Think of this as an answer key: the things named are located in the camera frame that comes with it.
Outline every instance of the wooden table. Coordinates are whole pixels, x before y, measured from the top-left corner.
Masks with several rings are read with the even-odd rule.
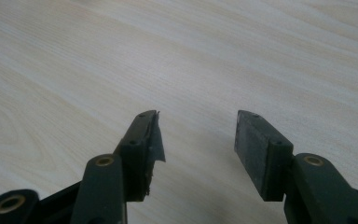
[[[130,223],[286,222],[234,152],[239,109],[358,189],[358,0],[0,0],[0,194],[75,183],[149,109],[167,162]]]

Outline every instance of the wood grain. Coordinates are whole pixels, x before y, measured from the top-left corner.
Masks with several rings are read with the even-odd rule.
[[[358,0],[0,0],[0,194],[41,198],[161,111],[130,223],[285,223],[233,150],[239,109],[358,189]]]

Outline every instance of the light wood surface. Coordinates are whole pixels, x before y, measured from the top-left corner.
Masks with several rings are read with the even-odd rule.
[[[130,223],[286,222],[234,153],[239,109],[358,189],[358,0],[0,0],[0,194],[75,183],[148,109],[167,162]]]

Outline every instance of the wooden surface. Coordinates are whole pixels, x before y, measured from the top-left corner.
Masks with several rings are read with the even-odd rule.
[[[0,0],[0,194],[75,183],[148,109],[167,162],[130,223],[285,223],[234,153],[239,109],[358,188],[358,0]]]

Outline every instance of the wooden floor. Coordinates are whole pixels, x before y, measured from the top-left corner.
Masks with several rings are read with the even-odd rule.
[[[167,162],[130,223],[286,223],[234,152],[239,109],[358,189],[358,0],[0,0],[0,194],[75,183],[149,109]]]

